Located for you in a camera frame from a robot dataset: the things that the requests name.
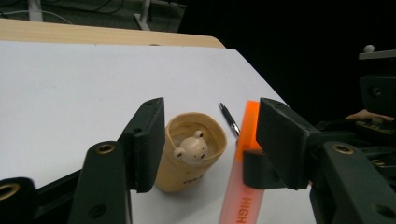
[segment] wooden cup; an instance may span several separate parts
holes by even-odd
[[[187,164],[174,157],[180,143],[203,132],[207,156],[199,164]],[[206,114],[190,112],[171,119],[165,128],[165,145],[155,184],[164,192],[178,192],[195,184],[216,162],[227,147],[227,139],[219,124]]]

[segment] toy figure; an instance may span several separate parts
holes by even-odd
[[[201,131],[196,131],[193,137],[184,139],[175,149],[174,157],[188,164],[199,164],[207,155],[207,144]]]

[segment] orange highlighter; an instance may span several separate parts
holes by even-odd
[[[244,150],[261,149],[256,142],[259,107],[259,102],[247,101],[219,224],[254,224],[259,216],[264,190],[251,188],[243,181]]]

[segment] table surface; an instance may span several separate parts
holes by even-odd
[[[7,19],[0,19],[0,39],[52,43],[224,48],[221,42],[213,36],[183,35]]]
[[[47,24],[0,20],[7,53],[0,55],[0,179],[27,176],[42,187],[75,172],[89,147],[118,139],[141,104],[163,97],[166,123],[205,113],[226,133],[227,148],[180,193],[132,190],[134,223],[218,223],[235,151],[219,103],[241,125],[248,100],[282,101],[278,94],[236,50],[210,36],[49,26],[59,30],[51,35]],[[315,223],[309,189],[265,191],[258,223]]]

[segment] white table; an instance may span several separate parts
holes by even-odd
[[[117,140],[137,108],[163,97],[165,122],[206,113],[228,146],[190,189],[132,193],[136,224],[217,223],[235,139],[219,110],[241,124],[247,100],[282,101],[233,49],[0,42],[0,179],[26,176],[37,188],[82,167],[89,147]],[[258,223],[315,223],[309,190],[264,192]]]

